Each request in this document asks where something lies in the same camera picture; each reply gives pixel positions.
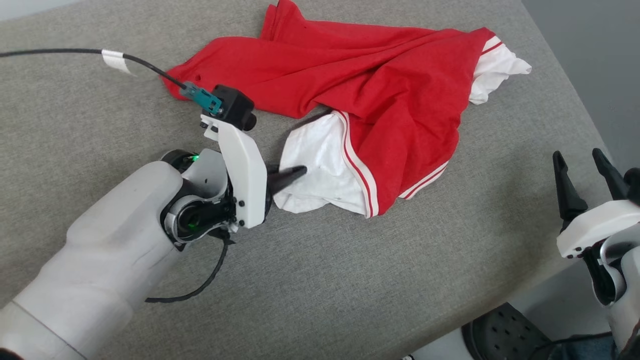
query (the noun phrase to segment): black cable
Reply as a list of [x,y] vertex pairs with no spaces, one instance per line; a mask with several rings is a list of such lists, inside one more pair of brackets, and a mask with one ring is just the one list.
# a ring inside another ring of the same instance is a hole
[[[19,50],[19,51],[10,51],[8,53],[0,53],[0,58],[8,58],[9,56],[21,56],[21,55],[34,55],[34,54],[102,54],[102,49],[83,49],[83,48],[68,48],[68,49],[33,49],[33,50]],[[147,67],[165,79],[171,81],[172,83],[178,85],[181,89],[186,89],[187,86],[180,81],[176,80],[171,75],[166,72],[160,70],[155,67],[151,63],[142,60],[141,58],[137,58],[135,56],[129,54],[122,54],[122,57],[135,61],[140,65]]]
[[211,273],[209,278],[202,285],[200,285],[199,288],[197,288],[196,290],[193,290],[187,295],[178,296],[178,297],[150,297],[147,300],[145,300],[145,302],[151,302],[151,303],[162,302],[163,304],[169,304],[171,302],[188,300],[198,295],[199,293],[201,293],[202,290],[204,290],[213,281],[213,279],[215,279],[216,274],[220,271],[220,268],[222,267],[222,262],[225,260],[225,256],[227,255],[227,249],[229,248],[229,245],[234,243],[229,239],[223,239],[222,241],[224,246],[222,246],[222,252],[220,252],[220,257],[218,258],[218,264],[216,264],[216,267],[213,269],[213,272]]
[[540,346],[536,347],[533,350],[533,352],[531,353],[531,355],[529,355],[528,360],[533,359],[533,355],[535,355],[538,351],[540,351],[540,350],[542,350],[544,348],[550,347],[550,346],[555,346],[555,345],[560,345],[560,344],[565,344],[565,343],[575,343],[577,341],[586,341],[586,340],[594,340],[594,339],[606,338],[608,336],[612,336],[611,331],[601,332],[600,334],[593,334],[593,335],[572,336],[571,338],[551,341],[549,343],[546,343],[544,345],[540,345]]

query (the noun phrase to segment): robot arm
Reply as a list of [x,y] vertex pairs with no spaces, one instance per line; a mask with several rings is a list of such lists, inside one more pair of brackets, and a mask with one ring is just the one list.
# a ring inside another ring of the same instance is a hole
[[93,357],[190,243],[263,223],[271,196],[306,172],[267,174],[241,131],[255,125],[251,100],[224,86],[213,94],[219,106],[203,120],[221,152],[169,152],[82,214],[65,246],[0,311],[0,349],[24,359]]
[[614,340],[624,353],[640,341],[640,170],[631,169],[623,178],[601,150],[594,149],[593,158],[613,200],[587,211],[562,155],[554,154],[564,220],[557,246],[562,257],[586,263],[594,294],[607,309]]

